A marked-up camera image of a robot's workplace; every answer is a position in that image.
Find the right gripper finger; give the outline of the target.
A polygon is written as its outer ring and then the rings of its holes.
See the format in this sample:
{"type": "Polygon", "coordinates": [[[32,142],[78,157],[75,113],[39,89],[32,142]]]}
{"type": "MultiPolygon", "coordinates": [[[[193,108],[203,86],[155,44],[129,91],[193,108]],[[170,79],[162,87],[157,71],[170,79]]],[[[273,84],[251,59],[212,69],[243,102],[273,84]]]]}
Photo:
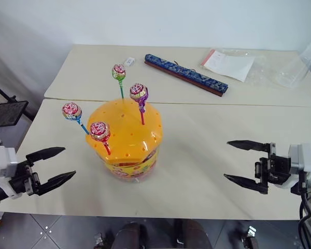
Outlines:
{"type": "Polygon", "coordinates": [[[243,188],[257,191],[263,195],[268,194],[267,184],[257,183],[256,181],[252,179],[248,179],[248,178],[241,177],[241,176],[234,176],[234,175],[228,175],[228,174],[224,174],[223,176],[243,188]]]}
{"type": "Polygon", "coordinates": [[[263,151],[266,153],[270,152],[270,144],[269,143],[259,143],[250,140],[234,140],[228,141],[227,144],[243,149],[243,150],[255,150],[255,151],[263,151]]]}

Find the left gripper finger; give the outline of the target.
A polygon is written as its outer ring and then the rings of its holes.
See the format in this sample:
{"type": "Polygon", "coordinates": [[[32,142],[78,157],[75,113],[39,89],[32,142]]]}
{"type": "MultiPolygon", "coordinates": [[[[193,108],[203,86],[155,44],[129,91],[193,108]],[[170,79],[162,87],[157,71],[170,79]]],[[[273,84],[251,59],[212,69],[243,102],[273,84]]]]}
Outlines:
{"type": "Polygon", "coordinates": [[[62,186],[64,183],[70,180],[75,174],[76,174],[76,171],[71,171],[71,172],[57,175],[49,179],[46,183],[40,185],[37,191],[37,194],[41,196],[62,186]]]}
{"type": "Polygon", "coordinates": [[[52,158],[64,150],[65,150],[65,147],[45,148],[45,149],[26,155],[26,160],[28,162],[28,165],[32,167],[35,162],[39,160],[47,160],[49,158],[52,158]]]}

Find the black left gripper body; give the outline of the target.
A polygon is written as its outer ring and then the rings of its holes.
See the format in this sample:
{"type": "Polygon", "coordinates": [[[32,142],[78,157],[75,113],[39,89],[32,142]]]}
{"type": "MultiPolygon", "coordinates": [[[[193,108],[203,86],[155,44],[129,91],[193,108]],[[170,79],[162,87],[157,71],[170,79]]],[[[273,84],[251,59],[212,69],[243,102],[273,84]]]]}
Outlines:
{"type": "Polygon", "coordinates": [[[9,181],[16,193],[40,196],[41,183],[38,174],[33,172],[33,166],[34,161],[30,158],[17,164],[15,175],[9,181]]]}

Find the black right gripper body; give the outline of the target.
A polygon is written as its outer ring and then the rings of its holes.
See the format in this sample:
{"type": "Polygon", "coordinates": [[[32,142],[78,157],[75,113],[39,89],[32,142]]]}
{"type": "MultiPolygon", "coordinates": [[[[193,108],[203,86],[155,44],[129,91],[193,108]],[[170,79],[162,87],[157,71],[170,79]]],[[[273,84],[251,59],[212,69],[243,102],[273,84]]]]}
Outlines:
{"type": "Polygon", "coordinates": [[[282,185],[290,177],[291,161],[289,158],[276,155],[275,143],[265,143],[257,147],[257,151],[267,153],[267,158],[260,158],[255,163],[255,178],[260,183],[282,185]]]}

